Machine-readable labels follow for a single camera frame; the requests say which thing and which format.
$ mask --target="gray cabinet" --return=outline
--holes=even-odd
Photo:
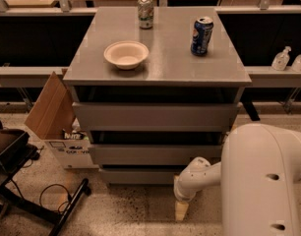
[[[209,53],[190,52],[194,20],[213,18]],[[136,40],[149,58],[121,71],[103,58]],[[248,73],[213,8],[155,8],[153,29],[139,29],[137,8],[99,8],[64,82],[90,138],[90,155],[108,184],[172,184],[196,156],[220,157]]]

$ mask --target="floor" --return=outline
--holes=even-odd
[[[261,122],[301,132],[301,103],[295,103],[292,115],[287,115],[279,103],[256,104]],[[25,106],[19,103],[0,103],[0,119],[7,128],[20,128],[30,133],[30,142],[38,148],[41,142],[24,125]],[[241,108],[235,125],[251,122]],[[60,235],[69,236],[169,236],[222,235],[220,187],[201,191],[191,202],[183,222],[174,219],[174,195],[171,186],[106,186],[97,169],[64,170],[52,152],[44,147],[41,157],[32,165],[28,162],[15,181],[27,200],[38,203],[40,193],[51,184],[62,184],[71,193],[83,178],[90,180],[92,194],[82,196],[68,218]],[[295,185],[301,224],[301,183]],[[62,188],[44,192],[42,204],[57,209],[66,198]],[[15,207],[0,220],[0,236],[48,235],[51,224]]]

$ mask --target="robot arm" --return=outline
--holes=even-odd
[[[184,196],[190,201],[208,185],[191,181],[190,165],[175,182],[178,200],[186,201]],[[241,126],[226,139],[219,165],[224,236],[300,235],[293,183],[301,180],[301,133],[261,124]]]
[[[206,159],[196,157],[175,178],[174,195],[180,202],[190,202],[206,186],[220,184],[220,163],[211,165]]]

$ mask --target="black panel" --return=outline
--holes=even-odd
[[[301,5],[300,0],[282,0],[282,5]]]
[[[0,17],[0,66],[69,66],[92,18]]]
[[[36,101],[42,88],[26,88],[32,101]],[[0,101],[23,102],[23,99],[16,88],[0,88]]]
[[[219,14],[243,64],[270,66],[290,45],[291,65],[301,54],[301,14]]]
[[[228,88],[195,87],[120,87],[97,86],[75,87],[82,102],[144,102],[144,103],[232,103],[232,93]]]
[[[219,145],[221,132],[91,131],[100,145]]]
[[[285,101],[291,93],[292,88],[245,88],[242,101],[249,99],[252,101]],[[296,101],[301,101],[301,90],[296,97]]]

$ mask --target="drawer front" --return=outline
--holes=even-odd
[[[102,181],[106,184],[172,185],[175,174],[182,169],[99,169]]]
[[[237,104],[74,103],[82,129],[97,131],[226,132]]]
[[[221,157],[222,146],[100,146],[89,147],[94,164],[106,165],[188,165],[202,156]]]

